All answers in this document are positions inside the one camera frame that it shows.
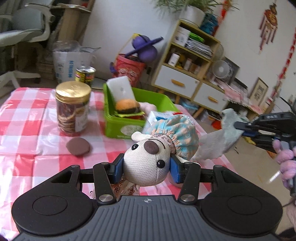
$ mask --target tin can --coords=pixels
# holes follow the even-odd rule
[[[56,87],[58,126],[67,135],[86,128],[90,93],[87,84],[77,81],[63,82]]]
[[[75,81],[86,83],[91,87],[91,83],[94,80],[94,74],[96,69],[90,66],[80,66],[76,69]]]

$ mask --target metal screw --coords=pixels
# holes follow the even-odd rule
[[[184,194],[180,198],[184,202],[192,202],[195,199],[195,197],[193,195],[191,195],[191,194]]]
[[[102,202],[109,202],[113,200],[113,196],[110,194],[103,194],[101,196],[99,196],[99,200]]]

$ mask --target tile floor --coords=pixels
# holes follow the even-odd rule
[[[34,84],[30,79],[23,79],[20,85],[23,87],[55,88],[57,82],[53,80],[42,80],[40,84]],[[13,87],[11,86],[6,86],[0,90],[0,96],[2,96],[0,98],[0,106],[9,97],[12,90]],[[214,128],[208,124],[203,122],[199,122],[199,124],[207,133],[214,131]],[[280,177],[271,184],[267,184],[267,180],[278,171],[279,165],[265,150],[247,143],[243,138],[239,139],[236,147],[238,153],[231,149],[225,156],[234,166],[237,173],[274,195],[283,205],[286,204],[290,198],[289,191],[283,187]],[[282,232],[289,227],[291,227],[291,224],[284,210],[284,215],[277,232]]]

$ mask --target purple toy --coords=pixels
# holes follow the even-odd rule
[[[157,57],[157,49],[153,46],[154,44],[163,40],[163,37],[150,40],[145,35],[139,35],[132,41],[132,46],[135,48],[133,51],[127,53],[124,57],[128,58],[130,55],[137,53],[138,58],[146,63],[152,62]]]
[[[152,45],[147,46],[146,48],[143,48],[142,50],[138,51],[138,58],[144,63],[152,62],[156,59],[156,57],[157,49]]]

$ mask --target shower cap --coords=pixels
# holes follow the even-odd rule
[[[199,139],[195,125],[186,115],[174,115],[167,120],[159,120],[143,134],[150,134],[157,138],[166,135],[174,145],[172,153],[185,160],[190,160],[198,149]]]

